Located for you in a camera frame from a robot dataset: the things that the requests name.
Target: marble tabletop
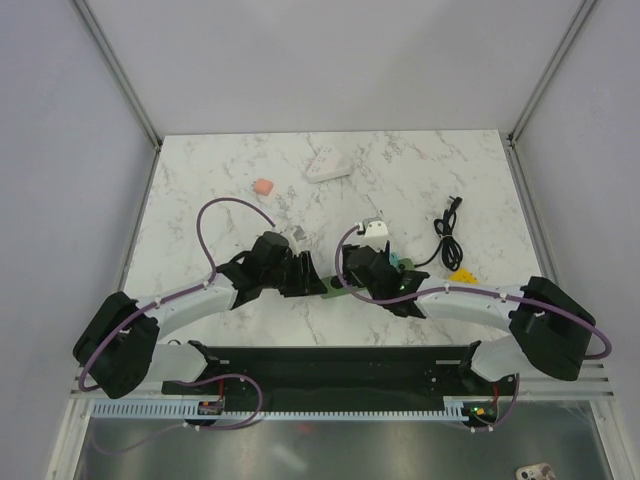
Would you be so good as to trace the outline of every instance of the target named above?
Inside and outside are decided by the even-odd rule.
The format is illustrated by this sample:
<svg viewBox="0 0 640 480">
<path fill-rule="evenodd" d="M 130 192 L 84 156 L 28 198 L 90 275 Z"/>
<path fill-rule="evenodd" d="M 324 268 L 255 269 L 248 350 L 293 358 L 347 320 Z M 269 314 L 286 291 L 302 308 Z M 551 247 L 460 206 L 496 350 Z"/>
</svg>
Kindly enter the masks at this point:
<svg viewBox="0 0 640 480">
<path fill-rule="evenodd" d="M 333 145 L 353 163 L 348 177 L 311 185 L 303 174 L 315 153 Z M 267 197 L 253 182 L 274 183 Z M 496 131 L 422 131 L 169 136 L 145 209 L 125 291 L 161 293 L 208 274 L 196 238 L 200 207 L 234 196 L 265 210 L 280 230 L 301 226 L 300 246 L 319 275 L 357 221 L 380 216 L 392 251 L 415 261 L 434 251 L 433 220 L 449 196 L 464 199 L 455 237 L 463 266 L 481 283 L 526 283 L 539 267 Z M 268 225 L 238 204 L 209 208 L 203 234 L 218 263 L 249 249 Z M 447 276 L 439 258 L 424 270 Z M 502 332 L 452 319 L 405 319 L 350 296 L 285 299 L 275 291 L 234 311 L 175 332 L 206 345 L 439 345 L 498 338 Z"/>
</svg>

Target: orange object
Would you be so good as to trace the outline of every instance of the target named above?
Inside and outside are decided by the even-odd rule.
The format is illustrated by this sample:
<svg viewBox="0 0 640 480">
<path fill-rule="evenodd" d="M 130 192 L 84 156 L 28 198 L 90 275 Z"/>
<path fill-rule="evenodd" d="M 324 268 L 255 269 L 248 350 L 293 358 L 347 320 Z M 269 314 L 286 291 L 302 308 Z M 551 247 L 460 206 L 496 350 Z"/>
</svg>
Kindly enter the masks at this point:
<svg viewBox="0 0 640 480">
<path fill-rule="evenodd" d="M 271 193 L 272 189 L 273 182 L 265 180 L 264 178 L 259 178 L 258 181 L 253 185 L 253 191 L 259 193 L 260 195 L 264 195 L 265 197 Z"/>
</svg>

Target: white wall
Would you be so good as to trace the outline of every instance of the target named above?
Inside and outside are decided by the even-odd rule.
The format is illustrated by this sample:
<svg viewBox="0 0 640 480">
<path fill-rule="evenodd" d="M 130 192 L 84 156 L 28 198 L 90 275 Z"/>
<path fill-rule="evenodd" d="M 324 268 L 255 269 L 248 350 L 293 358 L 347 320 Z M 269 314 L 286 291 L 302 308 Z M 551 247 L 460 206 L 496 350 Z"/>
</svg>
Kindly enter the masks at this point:
<svg viewBox="0 0 640 480">
<path fill-rule="evenodd" d="M 563 286 L 611 337 L 640 450 L 640 2 L 600 2 L 520 142 Z"/>
<path fill-rule="evenodd" d="M 88 0 L 161 134 L 510 131 L 580 0 Z"/>
<path fill-rule="evenodd" d="M 0 477 L 35 480 L 153 155 L 66 0 L 3 0 L 0 63 Z"/>
</svg>

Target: coiled black cable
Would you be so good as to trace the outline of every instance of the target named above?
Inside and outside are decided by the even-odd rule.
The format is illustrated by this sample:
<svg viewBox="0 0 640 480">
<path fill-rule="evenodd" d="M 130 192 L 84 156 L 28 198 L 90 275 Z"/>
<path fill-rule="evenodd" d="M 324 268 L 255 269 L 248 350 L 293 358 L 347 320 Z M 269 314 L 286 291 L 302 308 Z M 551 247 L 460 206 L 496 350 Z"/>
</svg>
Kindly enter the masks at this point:
<svg viewBox="0 0 640 480">
<path fill-rule="evenodd" d="M 442 214 L 442 218 L 438 218 L 433 221 L 433 226 L 436 229 L 436 233 L 440 237 L 440 242 L 438 243 L 438 248 L 433 252 L 431 257 L 422 263 L 418 263 L 415 265 L 416 268 L 424 267 L 425 265 L 430 264 L 433 260 L 438 256 L 438 253 L 442 251 L 442 263 L 449 270 L 455 272 L 460 268 L 462 264 L 462 247 L 453 238 L 453 229 L 456 226 L 456 220 L 458 219 L 458 215 L 456 214 L 456 210 L 462 203 L 462 198 L 460 197 L 449 197 L 451 198 L 451 206 L 444 211 Z"/>
</svg>

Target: white power strip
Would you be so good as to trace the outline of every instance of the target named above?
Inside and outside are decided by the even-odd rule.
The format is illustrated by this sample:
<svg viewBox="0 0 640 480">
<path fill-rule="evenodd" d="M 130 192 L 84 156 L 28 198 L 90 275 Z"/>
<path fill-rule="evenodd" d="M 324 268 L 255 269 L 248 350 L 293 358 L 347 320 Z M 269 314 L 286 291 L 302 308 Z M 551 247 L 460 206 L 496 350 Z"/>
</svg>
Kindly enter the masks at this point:
<svg viewBox="0 0 640 480">
<path fill-rule="evenodd" d="M 305 176 L 309 183 L 324 182 L 344 177 L 353 171 L 353 165 L 333 146 L 322 147 L 311 162 Z"/>
</svg>

